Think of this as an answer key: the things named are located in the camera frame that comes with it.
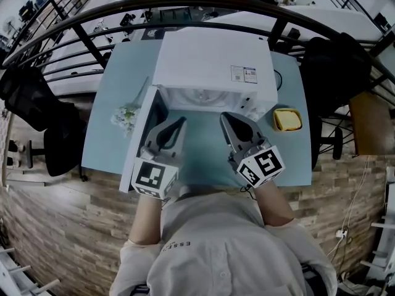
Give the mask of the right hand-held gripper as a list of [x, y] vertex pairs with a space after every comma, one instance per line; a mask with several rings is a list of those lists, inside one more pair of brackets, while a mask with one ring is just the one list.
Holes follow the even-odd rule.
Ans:
[[[233, 150], [240, 150], [239, 141], [262, 137], [257, 123], [238, 113], [221, 113], [220, 126], [227, 144]], [[266, 137], [246, 149], [231, 152], [228, 162], [235, 173], [253, 188], [273, 180], [285, 170], [277, 146], [271, 145]]]

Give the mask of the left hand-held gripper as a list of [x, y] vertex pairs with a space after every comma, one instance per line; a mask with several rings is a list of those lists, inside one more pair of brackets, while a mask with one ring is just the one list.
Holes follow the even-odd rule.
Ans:
[[175, 158], [182, 153], [186, 127], [186, 118], [180, 117], [166, 120], [149, 132], [133, 165], [131, 186], [137, 193], [160, 200], [167, 198], [180, 172]]

